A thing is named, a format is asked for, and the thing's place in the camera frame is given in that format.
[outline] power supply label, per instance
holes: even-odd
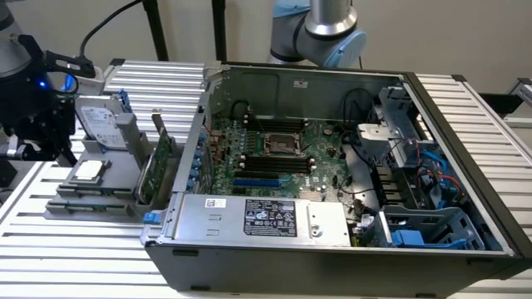
[[[270,237],[297,237],[294,202],[246,199],[243,233]]]

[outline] black pole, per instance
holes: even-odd
[[[166,42],[163,41],[162,23],[159,22],[157,0],[147,0],[142,2],[143,10],[146,11],[150,38],[155,46],[157,60],[169,61]]]
[[[210,0],[213,8],[215,60],[226,61],[225,0]]]

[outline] blue latch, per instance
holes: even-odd
[[[194,159],[199,159],[199,158],[201,158],[201,155],[202,155],[202,153],[201,153],[201,151],[197,149],[197,150],[193,152],[193,158],[194,158]]]
[[[159,214],[145,213],[142,218],[143,224],[159,224]]]
[[[203,132],[199,132],[199,136],[197,137],[197,145],[203,145],[205,140],[206,134]]]
[[[191,160],[191,168],[199,169],[199,166],[201,166],[201,162],[198,162],[198,160]]]
[[[403,248],[461,249],[466,243],[465,239],[454,240],[447,244],[425,243],[418,230],[395,230],[391,232],[391,240],[394,246]]]

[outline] blue cable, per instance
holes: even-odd
[[[422,155],[427,156],[430,159],[434,159],[437,162],[441,163],[441,167],[442,167],[442,174],[446,174],[446,162],[439,159],[439,157],[437,157],[433,153],[430,153],[427,150],[422,149],[419,152]]]

